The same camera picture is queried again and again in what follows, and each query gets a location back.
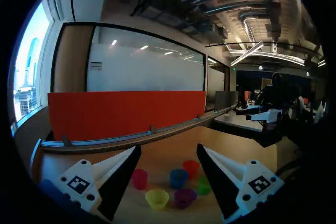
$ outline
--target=red cup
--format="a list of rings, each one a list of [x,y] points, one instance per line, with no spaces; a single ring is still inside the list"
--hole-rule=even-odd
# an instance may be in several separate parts
[[[195,177],[200,164],[194,160],[187,160],[183,163],[183,170],[189,173],[188,180]]]
[[[132,182],[136,189],[144,190],[147,186],[148,173],[141,169],[136,169],[132,175]]]

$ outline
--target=purple cup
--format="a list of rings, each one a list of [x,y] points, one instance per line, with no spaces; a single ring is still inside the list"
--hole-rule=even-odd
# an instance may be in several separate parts
[[[175,206],[180,209],[187,208],[197,199],[197,193],[194,190],[184,188],[175,192]]]

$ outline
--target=green cup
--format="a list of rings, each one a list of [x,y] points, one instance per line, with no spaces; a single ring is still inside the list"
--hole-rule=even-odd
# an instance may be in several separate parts
[[[197,191],[199,195],[207,195],[208,193],[210,193],[211,186],[206,176],[202,176],[199,178]]]

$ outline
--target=ceiling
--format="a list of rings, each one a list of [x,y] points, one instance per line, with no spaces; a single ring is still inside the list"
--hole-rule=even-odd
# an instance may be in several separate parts
[[[121,3],[133,4],[136,6],[139,0],[119,0]],[[152,6],[150,5],[154,0],[149,2],[147,9],[150,9]],[[237,2],[249,2],[249,1],[263,1],[263,0],[210,0],[204,2],[205,7],[209,9],[217,8],[218,6],[228,5],[231,3]],[[319,37],[316,32],[316,28],[314,27],[309,14],[307,13],[304,5],[300,0],[275,0],[279,2],[281,5],[281,11],[278,15],[279,23],[281,24],[281,32],[278,37],[278,53],[296,56],[303,60],[308,59],[309,61],[318,63],[320,60],[323,60],[323,51],[322,47],[319,46]],[[165,0],[166,3],[171,5],[176,3],[176,0]],[[228,49],[248,49],[251,47],[251,44],[242,43],[249,42],[249,36],[247,35],[245,27],[242,25],[242,22],[239,20],[238,15],[241,10],[236,11],[226,11],[217,13],[215,15],[208,16],[207,18],[212,20],[218,27],[223,27],[227,31],[227,37],[222,41],[222,43],[237,43],[231,44],[223,47],[223,50]],[[175,22],[174,15],[162,15],[161,19],[165,18],[167,24],[169,25],[169,21],[172,23]],[[272,42],[273,38],[270,35],[270,31],[268,27],[271,25],[270,19],[258,18],[248,20],[251,31],[253,33],[254,39],[256,42],[262,40],[264,42]],[[213,45],[214,43],[204,43],[205,45]],[[264,48],[271,47],[271,44],[265,44]],[[233,60],[238,56],[237,54],[231,55]],[[272,64],[275,66],[274,69],[280,67],[299,67],[299,68],[314,68],[313,70],[316,74],[323,75],[321,70],[322,67],[317,68],[316,65],[308,64],[306,66],[299,66],[290,62],[284,62],[282,60],[273,59],[273,58],[264,58],[264,57],[249,57],[249,60],[244,60],[243,63],[249,64],[260,64],[263,62],[268,64]]]

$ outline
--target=glass window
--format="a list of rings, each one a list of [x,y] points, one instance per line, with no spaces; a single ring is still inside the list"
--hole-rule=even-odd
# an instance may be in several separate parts
[[[15,62],[13,98],[16,120],[40,106],[37,99],[36,75],[43,39],[50,22],[42,3],[37,7],[22,37]]]
[[[203,91],[203,57],[156,37],[97,27],[87,91]]]
[[[207,74],[207,103],[206,111],[213,110],[215,107],[216,91],[224,91],[225,84],[229,76],[225,76],[227,72],[225,65],[217,60],[208,57],[208,74]]]

